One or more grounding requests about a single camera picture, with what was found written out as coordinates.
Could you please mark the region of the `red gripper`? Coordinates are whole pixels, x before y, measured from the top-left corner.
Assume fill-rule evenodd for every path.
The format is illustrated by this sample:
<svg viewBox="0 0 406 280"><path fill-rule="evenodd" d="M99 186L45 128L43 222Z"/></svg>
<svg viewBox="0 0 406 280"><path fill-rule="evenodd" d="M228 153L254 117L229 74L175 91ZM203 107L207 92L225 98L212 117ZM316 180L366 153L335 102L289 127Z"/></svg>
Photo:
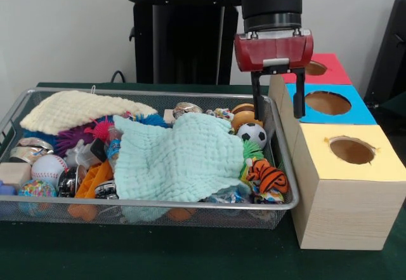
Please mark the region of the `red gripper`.
<svg viewBox="0 0 406 280"><path fill-rule="evenodd" d="M267 30L237 34L235 56L240 71L251 72L254 118L261 120L260 74L296 75L294 117L305 116L305 67L313 55L310 30Z"/></svg>

